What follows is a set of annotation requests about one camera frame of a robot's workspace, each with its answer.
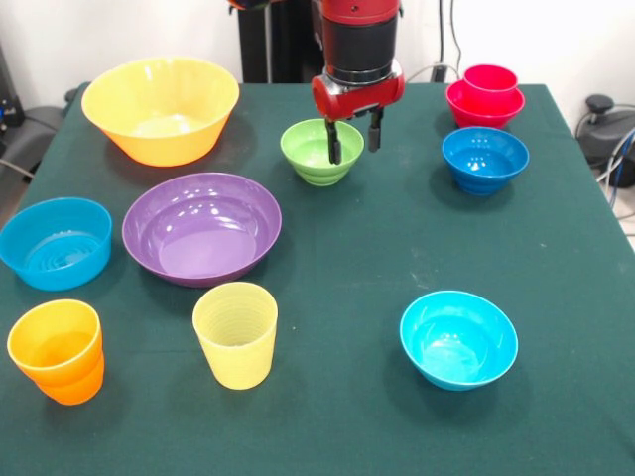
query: dark green cloth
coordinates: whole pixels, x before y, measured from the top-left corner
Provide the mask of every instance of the dark green cloth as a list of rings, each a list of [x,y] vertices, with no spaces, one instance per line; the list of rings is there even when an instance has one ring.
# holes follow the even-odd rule
[[[409,86],[386,111],[380,152],[325,189],[279,148],[288,126],[317,116],[308,85],[242,86],[214,151],[170,170],[132,162],[76,101],[26,204],[100,201],[115,222],[112,260],[54,294],[2,266],[0,334],[40,302],[86,300],[102,321],[104,386],[64,408],[0,353],[0,474],[635,474],[633,252],[548,90],[523,90],[509,131],[531,164],[489,198],[450,180],[442,85]],[[147,273],[121,242],[136,197],[202,171],[258,180],[284,214],[280,240],[244,278],[280,307],[272,373],[247,392],[221,388],[203,359],[191,311],[204,290]],[[402,312],[444,289],[489,298],[514,322],[518,360],[495,384],[438,390],[403,353]]]

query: large yellow bowl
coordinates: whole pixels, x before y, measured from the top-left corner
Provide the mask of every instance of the large yellow bowl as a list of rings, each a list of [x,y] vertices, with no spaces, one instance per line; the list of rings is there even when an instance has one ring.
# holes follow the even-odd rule
[[[201,59],[141,59],[115,67],[86,89],[81,108],[132,159],[188,164],[216,144],[239,88],[226,69]]]

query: cable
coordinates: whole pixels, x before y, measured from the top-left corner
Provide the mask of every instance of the cable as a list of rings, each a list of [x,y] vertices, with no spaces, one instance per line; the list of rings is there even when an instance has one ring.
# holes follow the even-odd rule
[[[454,45],[458,50],[458,56],[456,58],[456,70],[460,71],[460,59],[463,56],[463,51],[458,44],[458,40],[456,39],[456,30],[454,29],[454,0],[449,0],[449,27],[452,31],[452,39],[454,40]]]
[[[628,215],[622,215],[622,216],[617,216],[617,221],[621,221],[621,220],[625,220],[626,218],[631,218],[632,216],[635,216],[635,211],[633,211],[632,213],[629,213]]]
[[[622,169],[624,169],[624,161],[622,161],[617,168],[617,174],[615,174],[615,181],[613,182],[613,192],[611,193],[611,208],[615,206],[615,200],[617,200],[617,185],[619,184],[619,180],[622,177]]]
[[[624,158],[626,154],[628,154],[628,150],[631,148],[631,143],[633,142],[633,136],[631,135],[624,147],[622,147],[621,157]],[[622,170],[624,169],[624,160],[620,161],[619,167],[617,168],[617,174],[615,175],[615,180],[613,181],[613,192],[611,193],[610,205],[611,208],[615,206],[615,200],[617,200],[617,188],[619,186],[619,180],[622,177]]]
[[[40,125],[42,125],[42,126],[44,126],[44,127],[48,128],[48,129],[51,129],[51,130],[52,130],[52,131],[54,131],[54,132],[57,132],[57,131],[58,131],[58,129],[57,129],[55,126],[52,126],[52,125],[51,125],[51,124],[49,124],[48,122],[45,122],[45,121],[43,121],[43,120],[41,120],[41,119],[38,119],[37,117],[33,117],[33,116],[28,116],[28,115],[25,115],[25,116],[24,116],[24,118],[25,118],[27,121],[37,122],[38,124],[40,124]]]
[[[630,131],[628,131],[626,133],[626,135],[624,135],[622,140],[617,144],[617,146],[613,150],[613,153],[610,155],[610,157],[608,159],[608,167],[606,168],[606,172],[604,172],[599,177],[597,177],[595,179],[595,181],[600,183],[604,179],[607,179],[608,177],[610,177],[610,175],[613,173],[613,171],[615,171],[619,167],[619,165],[622,163],[623,157],[618,157],[617,154],[619,153],[619,151],[622,148],[622,146],[626,143],[626,141],[628,141],[629,138],[631,138],[631,136],[633,136],[633,135],[635,135],[635,127],[633,129],[631,129]],[[606,191],[606,194],[608,194],[608,180],[606,182],[605,191]]]
[[[444,32],[444,0],[439,0],[439,34],[441,36],[441,47],[439,62],[444,62],[445,58],[445,32]]]
[[[21,167],[16,166],[15,164],[11,164],[9,161],[5,161],[4,159],[0,159],[0,165],[8,167],[9,169],[13,169],[14,171],[19,172],[20,174],[28,177],[29,179],[32,179],[33,177],[35,177],[29,171],[26,171],[25,169],[22,169]]]
[[[577,122],[577,126],[575,126],[575,138],[578,139],[579,138],[579,130],[582,128],[582,124],[584,123],[584,121],[586,121],[586,119],[588,119],[589,117],[591,117],[593,115],[592,112],[587,112],[586,114],[584,114],[582,116],[582,118]]]
[[[631,144],[633,142],[633,135],[635,135],[635,129],[632,129],[631,132],[629,132],[626,136],[624,136],[624,137],[626,137],[626,142],[624,142],[624,140],[622,139],[623,147],[621,149],[621,155],[620,155],[620,158],[619,158],[619,165],[615,166],[615,168],[619,167],[617,172],[620,175],[621,175],[621,168],[624,165],[624,157],[626,157],[626,154],[628,154],[628,151],[630,150]],[[613,155],[613,157],[611,157],[611,160],[609,160],[609,162],[608,162],[608,165],[609,165],[609,167],[607,168],[608,171],[610,170],[611,161],[614,158],[615,158],[615,156]],[[615,181],[613,182],[614,189],[613,189],[613,196],[611,197],[611,207],[615,204],[615,198],[616,198],[616,195],[617,195],[617,184],[618,184],[617,181],[618,181],[618,179],[619,179],[619,177],[616,177]],[[605,184],[605,187],[604,187],[604,189],[606,191],[606,194],[608,194],[608,189],[610,187],[610,180],[611,180],[611,176],[610,176],[610,173],[608,173],[607,176],[606,176],[606,184]]]
[[[415,72],[412,76],[410,76],[406,82],[411,82],[413,79],[415,79],[418,75],[420,75],[422,72],[426,72],[428,69],[432,69],[433,67],[437,67],[437,66],[445,66],[447,69],[451,69],[451,71],[456,74],[456,79],[460,79],[460,74],[458,74],[458,71],[454,68],[454,66],[444,63],[444,62],[436,62],[435,64],[430,64],[426,67],[422,67],[421,69],[419,69],[417,72]]]

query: red cup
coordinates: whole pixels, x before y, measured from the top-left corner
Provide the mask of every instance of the red cup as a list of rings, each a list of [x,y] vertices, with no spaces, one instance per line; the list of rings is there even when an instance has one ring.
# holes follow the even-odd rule
[[[491,114],[508,111],[518,89],[516,74],[493,64],[479,64],[469,68],[463,80],[466,104]]]

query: light blue bowl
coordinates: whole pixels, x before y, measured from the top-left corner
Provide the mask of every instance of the light blue bowl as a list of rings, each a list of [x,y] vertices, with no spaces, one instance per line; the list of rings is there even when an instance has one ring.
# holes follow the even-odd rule
[[[473,195],[491,195],[529,165],[525,144],[489,127],[465,127],[442,145],[445,161],[458,186]]]
[[[471,390],[507,372],[518,337],[505,313],[459,291],[419,297],[401,319],[401,343],[417,369],[446,390]]]
[[[112,218],[85,198],[56,198],[18,213],[0,233],[0,258],[25,283],[63,291],[92,280],[110,259]]]

